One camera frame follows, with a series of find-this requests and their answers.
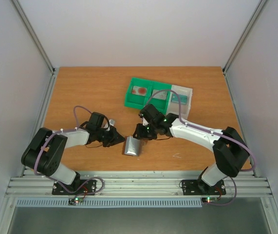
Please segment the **brown leather card holder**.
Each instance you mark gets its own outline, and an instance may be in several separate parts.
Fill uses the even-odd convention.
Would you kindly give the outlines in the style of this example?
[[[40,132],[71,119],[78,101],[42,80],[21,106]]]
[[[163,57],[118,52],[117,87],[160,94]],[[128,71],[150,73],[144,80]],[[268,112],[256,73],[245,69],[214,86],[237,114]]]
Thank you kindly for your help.
[[[126,137],[122,154],[127,156],[139,156],[142,152],[143,141],[133,138],[132,136]]]

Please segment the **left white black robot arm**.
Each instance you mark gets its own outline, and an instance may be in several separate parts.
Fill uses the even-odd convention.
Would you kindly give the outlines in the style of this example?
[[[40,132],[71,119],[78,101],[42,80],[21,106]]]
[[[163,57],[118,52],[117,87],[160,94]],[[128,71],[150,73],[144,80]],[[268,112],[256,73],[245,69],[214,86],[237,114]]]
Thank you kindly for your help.
[[[80,174],[61,163],[64,150],[75,146],[101,143],[111,147],[125,141],[114,124],[100,113],[93,112],[88,121],[74,129],[53,131],[40,128],[21,156],[21,163],[35,175],[54,180],[67,193],[76,194],[84,186]]]

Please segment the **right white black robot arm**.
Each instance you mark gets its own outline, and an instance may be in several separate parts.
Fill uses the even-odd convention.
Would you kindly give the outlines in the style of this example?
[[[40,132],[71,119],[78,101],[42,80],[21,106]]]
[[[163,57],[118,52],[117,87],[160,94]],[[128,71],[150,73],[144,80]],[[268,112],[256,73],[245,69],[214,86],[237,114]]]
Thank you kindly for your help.
[[[245,142],[234,128],[214,130],[186,121],[177,114],[164,115],[152,104],[145,106],[139,117],[143,122],[136,125],[133,134],[136,139],[156,140],[159,135],[181,138],[214,154],[215,163],[204,169],[195,183],[202,195],[211,193],[226,177],[236,177],[250,156]]]

